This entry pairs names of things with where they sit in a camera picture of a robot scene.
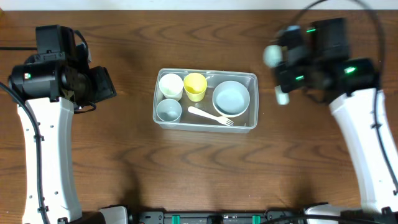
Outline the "white plastic bowl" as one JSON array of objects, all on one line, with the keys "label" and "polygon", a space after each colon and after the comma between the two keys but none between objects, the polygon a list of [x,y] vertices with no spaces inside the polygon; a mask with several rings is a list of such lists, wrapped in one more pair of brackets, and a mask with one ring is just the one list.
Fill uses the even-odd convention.
[{"label": "white plastic bowl", "polygon": [[248,110],[249,106],[239,105],[219,107],[218,105],[214,105],[214,108],[222,116],[227,118],[235,118],[244,114]]},{"label": "white plastic bowl", "polygon": [[225,81],[220,83],[213,91],[212,103],[219,107],[227,106],[249,106],[250,94],[248,89],[236,81]]}]

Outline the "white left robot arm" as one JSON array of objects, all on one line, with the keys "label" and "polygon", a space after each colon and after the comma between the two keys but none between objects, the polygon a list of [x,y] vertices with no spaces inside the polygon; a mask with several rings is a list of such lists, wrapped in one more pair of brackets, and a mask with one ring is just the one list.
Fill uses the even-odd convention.
[{"label": "white left robot arm", "polygon": [[72,120],[116,96],[104,67],[87,58],[38,60],[16,65],[7,90],[17,103],[25,141],[27,190],[23,223],[103,223],[85,218],[77,196],[72,161]]}]

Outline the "grey plastic cup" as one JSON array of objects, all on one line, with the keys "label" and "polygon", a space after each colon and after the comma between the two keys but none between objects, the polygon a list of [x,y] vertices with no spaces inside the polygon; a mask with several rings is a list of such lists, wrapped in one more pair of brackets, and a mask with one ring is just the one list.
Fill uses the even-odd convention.
[{"label": "grey plastic cup", "polygon": [[161,121],[179,123],[182,116],[182,107],[177,100],[162,100],[156,107],[156,114]]}]

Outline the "yellow plastic cup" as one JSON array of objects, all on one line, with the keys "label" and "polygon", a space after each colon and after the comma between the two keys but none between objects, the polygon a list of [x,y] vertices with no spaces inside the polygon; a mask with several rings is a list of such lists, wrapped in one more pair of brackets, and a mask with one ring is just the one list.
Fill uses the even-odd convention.
[{"label": "yellow plastic cup", "polygon": [[199,102],[205,97],[207,79],[201,73],[190,73],[184,78],[183,87],[191,101]]}]

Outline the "mint green plastic spoon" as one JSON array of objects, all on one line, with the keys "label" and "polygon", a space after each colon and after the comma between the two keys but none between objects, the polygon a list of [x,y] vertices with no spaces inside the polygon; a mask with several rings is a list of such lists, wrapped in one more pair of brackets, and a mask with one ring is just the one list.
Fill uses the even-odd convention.
[{"label": "mint green plastic spoon", "polygon": [[[264,49],[263,61],[270,69],[276,68],[282,62],[282,59],[282,48],[278,45],[269,45]],[[277,85],[274,90],[277,103],[287,105],[290,101],[289,94],[283,93],[280,85]]]}]

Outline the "white plastic fork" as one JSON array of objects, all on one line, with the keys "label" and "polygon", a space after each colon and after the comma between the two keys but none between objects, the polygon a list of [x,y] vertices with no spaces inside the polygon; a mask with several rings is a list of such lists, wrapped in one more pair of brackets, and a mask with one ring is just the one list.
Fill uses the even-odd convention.
[{"label": "white plastic fork", "polygon": [[215,120],[217,122],[219,122],[220,124],[223,124],[225,126],[232,126],[234,124],[233,121],[231,121],[229,118],[224,117],[224,116],[214,116],[212,114],[207,113],[206,111],[203,111],[201,109],[198,109],[194,106],[189,106],[188,107],[188,112],[191,114],[195,114],[198,116],[202,116],[208,119],[212,119]]}]

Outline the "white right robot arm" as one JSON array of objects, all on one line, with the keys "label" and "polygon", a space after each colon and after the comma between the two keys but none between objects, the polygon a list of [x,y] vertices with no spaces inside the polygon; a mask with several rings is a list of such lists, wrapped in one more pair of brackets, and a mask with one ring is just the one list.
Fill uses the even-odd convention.
[{"label": "white right robot arm", "polygon": [[359,208],[312,205],[277,223],[396,223],[397,148],[386,116],[379,70],[369,58],[351,58],[343,25],[289,26],[264,51],[273,69],[278,102],[294,90],[322,90],[353,163]]}]

